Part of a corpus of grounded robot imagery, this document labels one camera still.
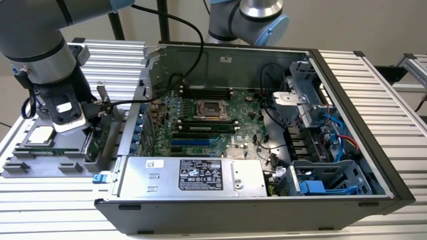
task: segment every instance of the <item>metal pole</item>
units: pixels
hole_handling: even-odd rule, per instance
[[[125,33],[122,32],[121,21],[118,13],[109,13],[109,24],[113,32],[113,37],[116,40],[125,40]]]
[[[168,2],[166,0],[157,0],[157,10],[161,13],[168,13]],[[165,16],[158,15],[158,25],[160,25],[160,37],[161,41],[169,41],[169,19]]]

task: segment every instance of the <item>red cable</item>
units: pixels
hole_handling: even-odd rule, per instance
[[[354,150],[358,152],[358,144],[356,143],[356,141],[349,137],[349,136],[344,136],[344,135],[337,135],[340,138],[346,139],[348,141],[350,141],[354,145]]]

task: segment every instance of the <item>cpu socket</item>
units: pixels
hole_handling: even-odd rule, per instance
[[[225,101],[206,101],[200,100],[194,102],[196,104],[196,116],[194,119],[198,120],[217,120],[225,121],[230,118],[226,115],[226,105]]]

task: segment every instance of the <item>motherboard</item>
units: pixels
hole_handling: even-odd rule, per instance
[[[250,90],[172,91],[150,105],[154,157],[268,159],[260,101]]]

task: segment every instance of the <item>power supply label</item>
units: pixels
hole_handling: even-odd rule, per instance
[[[224,190],[221,160],[180,160],[177,187],[182,191]]]

